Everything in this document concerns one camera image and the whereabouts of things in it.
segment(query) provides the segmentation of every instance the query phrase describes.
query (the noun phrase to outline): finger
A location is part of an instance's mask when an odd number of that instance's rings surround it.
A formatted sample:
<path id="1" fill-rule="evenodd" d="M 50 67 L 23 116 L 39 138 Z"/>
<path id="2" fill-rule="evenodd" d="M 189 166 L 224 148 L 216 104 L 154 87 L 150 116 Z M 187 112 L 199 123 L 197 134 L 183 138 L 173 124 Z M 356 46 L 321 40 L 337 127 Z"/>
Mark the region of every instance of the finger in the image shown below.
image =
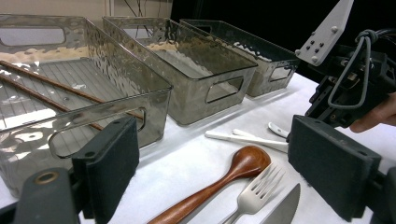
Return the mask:
<path id="1" fill-rule="evenodd" d="M 392 124 L 394 120 L 388 118 L 396 114 L 396 94 L 392 93 L 389 98 L 383 103 L 376 106 L 369 113 L 363 116 L 361 119 L 356 120 L 349 129 L 354 133 L 361 133 L 369 130 L 382 122 L 388 122 Z"/>

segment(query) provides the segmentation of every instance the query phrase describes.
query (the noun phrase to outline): clear plastic bin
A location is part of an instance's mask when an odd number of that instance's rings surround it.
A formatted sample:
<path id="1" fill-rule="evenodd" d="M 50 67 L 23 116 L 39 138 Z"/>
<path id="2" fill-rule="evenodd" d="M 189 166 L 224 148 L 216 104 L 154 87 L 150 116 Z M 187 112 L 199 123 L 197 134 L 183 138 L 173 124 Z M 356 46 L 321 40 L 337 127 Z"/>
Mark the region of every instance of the clear plastic bin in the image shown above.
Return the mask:
<path id="1" fill-rule="evenodd" d="M 163 137 L 172 85 L 90 21 L 0 15 L 0 38 L 0 174 L 15 197 L 114 119 L 136 117 L 139 147 Z"/>
<path id="2" fill-rule="evenodd" d="M 168 113 L 178 125 L 243 101 L 256 63 L 169 19 L 103 21 L 108 34 L 173 85 Z"/>
<path id="3" fill-rule="evenodd" d="M 180 24 L 259 65 L 247 89 L 247 95 L 251 97 L 286 88 L 300 62 L 293 52 L 224 21 L 181 19 Z"/>

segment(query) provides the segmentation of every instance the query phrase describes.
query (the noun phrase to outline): wooden spoon handle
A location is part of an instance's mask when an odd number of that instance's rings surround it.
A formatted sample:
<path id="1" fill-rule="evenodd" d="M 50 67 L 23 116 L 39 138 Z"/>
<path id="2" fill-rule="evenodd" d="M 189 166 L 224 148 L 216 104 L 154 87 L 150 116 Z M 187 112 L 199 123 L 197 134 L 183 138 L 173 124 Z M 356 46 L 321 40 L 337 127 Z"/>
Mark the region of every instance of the wooden spoon handle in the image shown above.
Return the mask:
<path id="1" fill-rule="evenodd" d="M 192 194 L 190 197 L 168 208 L 163 213 L 152 219 L 148 224 L 175 224 L 180 222 L 188 214 L 194 211 L 198 206 L 203 204 L 207 199 L 212 197 L 217 191 L 231 182 L 232 179 L 226 175 L 222 179 L 213 183 L 212 185 L 201 189 Z"/>

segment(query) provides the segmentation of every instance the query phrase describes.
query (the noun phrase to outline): utensil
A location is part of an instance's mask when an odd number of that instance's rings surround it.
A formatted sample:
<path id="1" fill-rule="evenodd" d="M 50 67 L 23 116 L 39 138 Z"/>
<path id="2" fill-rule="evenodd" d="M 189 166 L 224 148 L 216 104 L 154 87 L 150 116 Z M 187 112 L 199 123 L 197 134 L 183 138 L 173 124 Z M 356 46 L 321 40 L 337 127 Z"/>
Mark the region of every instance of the utensil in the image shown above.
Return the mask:
<path id="1" fill-rule="evenodd" d="M 276 133 L 277 135 L 287 138 L 289 135 L 289 132 L 279 128 L 276 124 L 274 124 L 273 122 L 269 122 L 268 123 L 268 128 L 273 131 L 274 133 Z"/>
<path id="2" fill-rule="evenodd" d="M 242 147 L 233 154 L 231 167 L 223 178 L 175 204 L 149 223 L 178 223 L 230 182 L 238 178 L 257 176 L 270 163 L 271 158 L 261 148 L 255 146 Z"/>
<path id="3" fill-rule="evenodd" d="M 286 142 L 277 142 L 272 140 L 266 140 L 263 138 L 256 137 L 254 135 L 235 135 L 235 134 L 225 134 L 225 133 L 216 133 L 213 131 L 206 131 L 205 136 L 209 138 L 216 138 L 219 140 L 226 140 L 230 142 L 245 142 L 245 143 L 254 143 L 267 147 L 274 148 L 276 150 L 288 153 L 289 144 Z"/>
<path id="4" fill-rule="evenodd" d="M 33 91 L 33 90 L 31 90 L 31 89 L 29 89 L 29 88 L 23 86 L 21 83 L 12 80 L 10 77 L 0 76 L 0 81 L 4 81 L 4 82 L 10 84 L 10 85 L 14 86 L 15 88 L 17 88 L 17 89 L 19 89 L 19 90 L 21 90 L 21 91 L 24 91 L 25 93 L 27 93 L 27 94 L 29 94 L 29 95 L 35 97 L 37 100 L 39 100 L 39 101 L 41 101 L 41 102 L 43 102 L 43 103 L 45 103 L 45 104 L 48 104 L 48 105 L 50 105 L 50 106 L 52 106 L 52 107 L 54 107 L 54 108 L 56 108 L 56 109 L 58 109 L 58 110 L 60 110 L 60 111 L 62 111 L 62 112 L 70 111 L 70 110 L 69 110 L 67 107 L 65 107 L 64 105 L 60 105 L 60 104 L 58 104 L 57 102 L 51 100 L 49 97 L 46 97 L 46 96 L 44 96 L 44 95 L 41 95 L 41 94 L 38 93 L 37 91 Z M 92 123 L 92 124 L 90 124 L 90 126 L 92 126 L 94 129 L 96 129 L 96 130 L 98 130 L 98 131 L 102 131 L 102 130 L 103 130 L 103 127 L 100 126 L 100 125 L 97 124 L 97 123 Z"/>
<path id="5" fill-rule="evenodd" d="M 230 215 L 223 224 L 232 224 L 244 214 L 256 214 L 273 194 L 277 185 L 283 177 L 279 175 L 280 170 L 271 169 L 268 166 L 259 174 L 238 196 L 238 208 Z"/>
<path id="6" fill-rule="evenodd" d="M 297 184 L 265 218 L 262 224 L 290 224 L 300 201 L 301 186 Z"/>
<path id="7" fill-rule="evenodd" d="M 4 67 L 7 68 L 7 69 L 12 69 L 12 70 L 14 70 L 14 71 L 17 71 L 18 73 L 23 74 L 23 75 L 26 75 L 26 76 L 28 76 L 28 77 L 33 77 L 33 78 L 35 78 L 35 79 L 37 79 L 37 80 L 40 80 L 40 81 L 42 81 L 42 82 L 49 83 L 50 85 L 53 85 L 53 86 L 55 86 L 55 87 L 58 87 L 58 88 L 60 88 L 60 89 L 62 89 L 62 90 L 64 90 L 64 91 L 72 92 L 72 93 L 74 93 L 75 95 L 82 96 L 82 97 L 87 98 L 88 100 L 94 101 L 94 102 L 96 102 L 96 103 L 101 104 L 101 103 L 104 103 L 104 102 L 105 102 L 104 100 L 102 100 L 102 99 L 100 99 L 100 98 L 98 98 L 98 97 L 96 97 L 96 96 L 89 95 L 89 94 L 86 93 L 85 91 L 75 90 L 75 89 L 73 89 L 73 88 L 71 88 L 71 87 L 69 87 L 69 86 L 67 86 L 67 85 L 64 85 L 64 84 L 61 83 L 61 82 L 55 81 L 55 80 L 50 79 L 50 78 L 48 78 L 48 77 L 40 76 L 40 75 L 38 75 L 38 74 L 36 74 L 36 73 L 33 73 L 33 72 L 30 72 L 30 71 L 28 71 L 28 70 L 24 70 L 24 69 L 18 67 L 17 65 L 12 64 L 12 63 L 8 63 L 8 62 L 5 62 L 5 61 L 0 61 L 0 65 L 4 66 Z M 136 113 L 134 113 L 134 112 L 131 112 L 131 111 L 130 111 L 130 112 L 128 112 L 128 114 L 130 114 L 130 115 L 132 115 L 132 116 L 135 116 L 135 117 L 138 118 L 138 119 L 143 119 L 142 116 L 140 116 L 140 115 L 138 115 L 138 114 L 136 114 Z"/>

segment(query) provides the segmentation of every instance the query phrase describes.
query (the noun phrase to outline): white table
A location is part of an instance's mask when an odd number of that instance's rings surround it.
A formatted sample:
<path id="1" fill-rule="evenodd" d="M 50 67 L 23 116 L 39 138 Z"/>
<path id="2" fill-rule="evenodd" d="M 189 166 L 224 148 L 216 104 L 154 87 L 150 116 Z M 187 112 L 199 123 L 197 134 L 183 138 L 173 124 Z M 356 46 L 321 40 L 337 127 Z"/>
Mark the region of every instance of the white table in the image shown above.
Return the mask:
<path id="1" fill-rule="evenodd" d="M 271 92 L 231 107 L 188 127 L 177 126 L 168 117 L 162 140 L 141 149 L 141 159 L 135 176 L 121 199 L 110 223 L 147 223 L 162 211 L 222 178 L 228 171 L 233 154 L 247 144 L 206 138 L 205 131 L 231 133 L 240 129 L 259 137 L 285 141 L 267 128 L 272 121 L 290 130 L 292 116 L 303 115 L 311 106 L 308 100 L 315 92 L 315 82 L 295 74 L 284 90 Z M 396 128 L 379 125 L 365 133 L 355 134 L 349 129 L 337 128 L 384 157 L 380 170 L 386 172 L 396 165 Z M 300 203 L 292 223 L 338 224 L 342 220 L 329 205 L 288 163 L 287 154 L 263 147 L 273 163 L 286 174 L 280 184 L 278 196 L 273 198 L 256 215 L 243 215 L 237 223 L 261 223 L 273 207 L 297 184 L 301 183 Z M 216 197 L 193 217 L 189 223 L 220 223 L 237 207 L 236 198 L 249 180 L 238 179 L 226 186 Z M 0 206 L 13 203 L 4 183 L 0 181 Z M 372 212 L 366 209 L 363 218 L 353 224 L 369 223 Z M 94 223 L 81 216 L 82 223 Z"/>

